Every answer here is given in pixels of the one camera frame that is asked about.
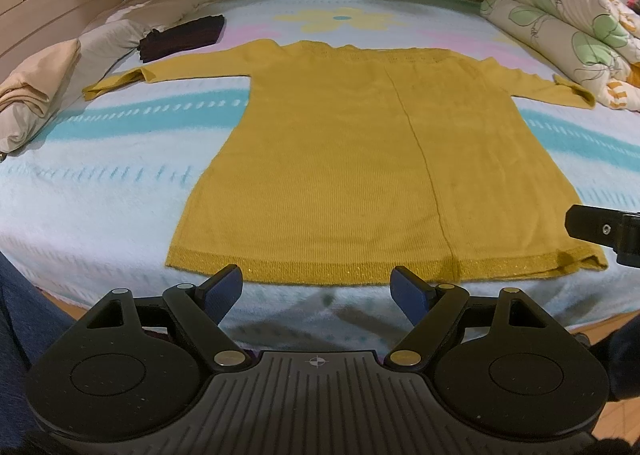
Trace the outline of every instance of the bed sheet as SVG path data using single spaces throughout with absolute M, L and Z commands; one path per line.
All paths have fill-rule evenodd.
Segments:
M 188 19 L 224 14 L 220 42 L 258 38 L 281 45 L 317 40 L 334 47 L 444 47 L 490 56 L 551 78 L 534 51 L 500 32 L 469 0 L 225 0 Z M 139 65 L 132 53 L 112 72 Z M 158 295 L 205 277 L 164 266 L 194 183 L 242 117 L 246 77 L 134 84 L 78 101 L 15 156 L 0 164 L 0 250 L 36 286 L 93 305 L 115 287 Z M 516 99 L 540 142 L 585 204 L 640 208 L 640 116 Z M 640 308 L 639 273 L 617 265 L 558 279 L 466 282 L 476 295 L 517 286 L 565 326 Z M 376 349 L 383 354 L 410 329 L 388 285 L 317 287 L 247 283 L 222 322 L 254 349 Z M 481 331 L 470 332 L 470 337 Z

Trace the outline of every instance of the yellow flower pattern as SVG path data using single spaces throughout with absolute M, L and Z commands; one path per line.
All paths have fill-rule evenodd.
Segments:
M 638 30 L 631 17 L 626 13 L 620 13 L 620 25 L 631 33 L 635 33 Z
M 386 31 L 388 26 L 402 26 L 388 13 L 367 13 L 356 8 L 338 8 L 333 11 L 302 10 L 295 15 L 280 15 L 274 18 L 284 22 L 304 22 L 302 32 L 329 32 L 348 25 L 354 29 Z

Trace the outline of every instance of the crosshair logo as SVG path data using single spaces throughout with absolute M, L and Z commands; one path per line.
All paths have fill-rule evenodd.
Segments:
M 326 359 L 316 356 L 315 358 L 311 358 L 308 363 L 317 369 L 326 363 Z

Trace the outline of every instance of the white pillow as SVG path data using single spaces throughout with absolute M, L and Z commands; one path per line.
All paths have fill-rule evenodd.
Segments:
M 108 22 L 127 19 L 151 29 L 164 31 L 203 4 L 217 0 L 124 0 L 111 10 L 100 13 L 84 29 L 91 31 Z
M 78 57 L 51 100 L 46 117 L 38 117 L 24 103 L 13 103 L 0 111 L 0 152 L 13 152 L 31 141 L 53 115 L 77 101 L 84 87 L 102 79 L 149 31 L 132 20 L 118 20 L 82 34 Z

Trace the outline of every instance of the black mount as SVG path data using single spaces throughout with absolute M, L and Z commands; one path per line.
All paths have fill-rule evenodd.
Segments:
M 87 454 L 467 453 L 458 438 L 482 453 L 571 454 L 593 442 L 607 374 L 518 289 L 475 297 L 396 267 L 391 296 L 414 329 L 383 364 L 371 351 L 242 350 L 218 327 L 241 291 L 235 265 L 161 297 L 111 291 L 28 374 L 41 426 Z M 461 343 L 466 327 L 490 329 Z
M 611 247 L 617 263 L 640 267 L 640 214 L 574 205 L 564 227 L 574 239 Z

